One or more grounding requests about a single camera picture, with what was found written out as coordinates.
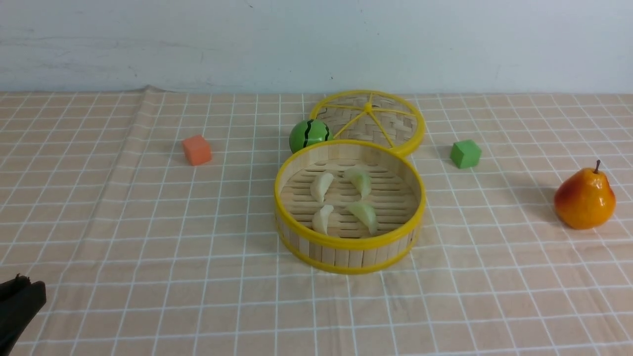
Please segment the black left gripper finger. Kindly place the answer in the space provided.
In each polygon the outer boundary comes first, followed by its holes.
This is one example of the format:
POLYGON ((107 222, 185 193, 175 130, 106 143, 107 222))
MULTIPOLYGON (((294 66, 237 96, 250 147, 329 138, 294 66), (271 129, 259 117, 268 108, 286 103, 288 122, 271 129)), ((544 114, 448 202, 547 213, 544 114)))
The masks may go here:
POLYGON ((8 356, 18 338, 47 302, 43 281, 18 273, 0 284, 0 354, 8 356))

